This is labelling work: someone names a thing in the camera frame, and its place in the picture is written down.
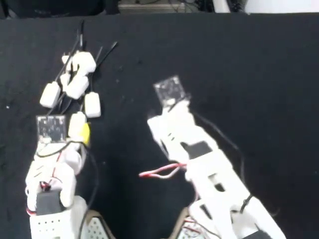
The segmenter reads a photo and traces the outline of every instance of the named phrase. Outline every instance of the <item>wire bundle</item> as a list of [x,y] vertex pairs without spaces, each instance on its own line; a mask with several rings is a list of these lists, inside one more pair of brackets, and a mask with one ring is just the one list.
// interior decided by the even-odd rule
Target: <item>wire bundle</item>
[[[158,169],[155,170],[151,170],[151,171],[146,171],[143,173],[139,174],[139,177],[141,178],[159,178],[159,179],[168,179],[171,178],[172,176],[174,176],[182,167],[185,167],[186,163],[172,163],[163,167],[160,167]],[[159,175],[158,173],[164,171],[164,170],[168,170],[174,168],[174,170],[167,174],[167,175]]]

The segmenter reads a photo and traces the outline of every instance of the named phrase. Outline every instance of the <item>black table surface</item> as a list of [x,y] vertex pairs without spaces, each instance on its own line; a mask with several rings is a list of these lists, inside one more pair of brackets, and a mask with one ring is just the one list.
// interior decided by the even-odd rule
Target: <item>black table surface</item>
[[[0,21],[1,238],[30,238],[24,180],[35,116],[46,113],[42,90],[70,51],[79,20]],[[169,181],[138,177],[168,163],[147,118],[160,113],[152,84],[175,74],[192,95],[192,109],[242,149],[249,190],[269,211],[279,209],[275,220],[287,238],[319,237],[318,14],[118,15],[85,22],[94,54],[119,42],[94,82],[103,115],[90,120],[101,175],[93,209],[117,239],[168,237],[193,198],[182,172]],[[238,170],[236,152],[217,140]],[[94,175],[86,163],[77,184],[85,199]]]

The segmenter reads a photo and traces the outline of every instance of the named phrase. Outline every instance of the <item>perforated white plastic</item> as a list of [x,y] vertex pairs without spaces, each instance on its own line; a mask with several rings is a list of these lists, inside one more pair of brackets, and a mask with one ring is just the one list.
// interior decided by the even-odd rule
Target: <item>perforated white plastic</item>
[[92,218],[88,226],[88,239],[109,239],[98,218]]
[[[72,207],[62,213],[31,216],[32,239],[77,239],[86,208],[85,200],[76,196]],[[87,231],[84,224],[81,239],[89,239]]]

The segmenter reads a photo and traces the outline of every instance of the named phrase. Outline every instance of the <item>black wire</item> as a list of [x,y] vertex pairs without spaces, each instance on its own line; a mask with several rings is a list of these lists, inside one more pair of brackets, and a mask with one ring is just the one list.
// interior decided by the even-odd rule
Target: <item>black wire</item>
[[69,64],[69,61],[71,60],[72,56],[74,55],[75,51],[76,51],[76,48],[79,44],[79,41],[80,41],[80,38],[79,37],[76,37],[76,41],[72,47],[72,50],[70,52],[70,55],[68,57],[68,59],[66,60],[65,64],[63,65],[63,67],[61,68],[59,74],[55,77],[54,81],[58,81],[58,79],[60,78],[60,76],[62,75],[62,73],[65,71],[65,68],[66,66]]
[[63,100],[63,98],[65,97],[66,93],[63,92],[62,95],[58,98],[57,102],[55,103],[55,105],[48,111],[48,113],[46,114],[47,116],[49,116],[50,114],[52,114],[52,112],[55,110],[55,108],[60,104],[61,100]]
[[168,1],[168,3],[169,3],[169,5],[170,5],[170,7],[174,10],[174,12],[178,12],[178,8],[176,9],[174,6],[173,6],[173,4],[171,3],[171,0],[167,0]]
[[60,112],[61,115],[64,115],[65,112],[67,112],[67,110],[70,108],[70,106],[72,104],[72,100],[73,100],[72,98],[69,98],[69,101],[68,101],[66,107],[63,110],[61,110],[61,112]]
[[108,57],[108,55],[110,55],[110,53],[115,49],[115,47],[116,47],[117,45],[118,45],[118,42],[115,41],[115,42],[112,44],[112,46],[111,46],[111,48],[109,49],[109,51],[102,57],[102,60],[96,64],[96,68],[98,68],[98,67],[103,63],[103,61]]
[[192,111],[192,113],[197,116],[200,120],[202,120],[205,124],[211,126],[229,145],[235,149],[239,155],[240,155],[240,178],[244,184],[246,184],[245,181],[245,157],[243,152],[240,150],[240,148],[229,138],[227,135],[225,135],[216,124],[211,122],[210,120],[206,119],[205,117],[201,116],[199,113]]
[[175,106],[177,106],[177,104],[183,100],[190,100],[191,96],[190,94],[185,94],[184,97],[180,98],[179,100],[177,100],[169,109],[167,112],[170,112],[172,109],[174,109]]
[[249,195],[249,197],[247,199],[244,200],[243,205],[240,208],[240,213],[243,214],[245,207],[248,205],[248,203],[250,202],[250,200],[252,199],[253,195]]
[[77,30],[77,37],[80,39],[80,51],[83,51],[83,31],[84,31],[84,20],[80,21],[78,30]]
[[46,154],[46,155],[41,155],[41,154],[39,154],[38,152],[36,152],[35,154],[36,154],[36,156],[38,156],[39,158],[50,157],[50,156],[53,156],[53,155],[55,155],[55,154],[57,154],[57,153],[62,152],[62,151],[65,150],[65,149],[67,148],[67,146],[69,146],[71,143],[81,143],[81,144],[83,144],[83,142],[69,141],[69,142],[67,142],[63,147],[61,147],[59,150],[57,150],[57,151],[55,151],[55,152],[53,152],[53,153],[49,153],[49,154]]
[[[101,55],[101,53],[102,53],[102,50],[103,50],[103,46],[101,46],[100,47],[100,50],[99,50],[99,52],[98,52],[98,54],[96,55],[96,57],[95,57],[95,62],[97,62],[98,61],[98,59],[99,59],[99,57],[100,57],[100,55]],[[91,76],[90,76],[90,91],[92,92],[93,91],[93,76],[94,76],[94,72],[91,74]]]
[[88,205],[87,205],[87,209],[86,209],[86,211],[85,211],[85,213],[84,213],[84,215],[83,215],[82,221],[81,221],[78,239],[81,239],[81,234],[82,234],[82,229],[83,229],[83,226],[84,226],[84,223],[85,223],[85,219],[86,219],[86,217],[87,217],[87,215],[88,215],[88,213],[89,213],[89,211],[90,211],[90,209],[91,209],[91,207],[92,207],[92,205],[93,205],[93,202],[94,202],[94,199],[95,199],[96,194],[97,194],[97,192],[98,192],[99,184],[100,184],[100,182],[99,182],[99,180],[100,180],[100,179],[99,179],[99,168],[98,168],[97,162],[96,162],[96,160],[95,160],[93,154],[92,154],[91,151],[89,150],[89,148],[88,148],[84,143],[82,143],[82,145],[83,145],[83,146],[86,148],[86,150],[87,150],[87,154],[88,154],[88,156],[89,156],[90,159],[91,159],[91,162],[92,162],[92,164],[93,164],[93,166],[94,166],[95,174],[96,174],[96,175],[95,175],[95,185],[94,185],[94,188],[93,188],[93,191],[92,191],[92,194],[91,194],[91,198],[90,198],[90,200],[89,200],[89,203],[88,203]]

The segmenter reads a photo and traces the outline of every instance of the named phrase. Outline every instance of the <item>yellow connector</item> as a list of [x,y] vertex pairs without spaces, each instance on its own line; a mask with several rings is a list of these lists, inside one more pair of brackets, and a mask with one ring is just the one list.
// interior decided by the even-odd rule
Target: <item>yellow connector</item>
[[86,146],[89,146],[90,136],[91,136],[91,130],[90,130],[90,127],[89,127],[89,124],[88,124],[88,123],[85,123],[85,124],[83,125],[83,129],[82,129],[82,132],[81,132],[81,136],[83,137],[83,143],[84,143]]

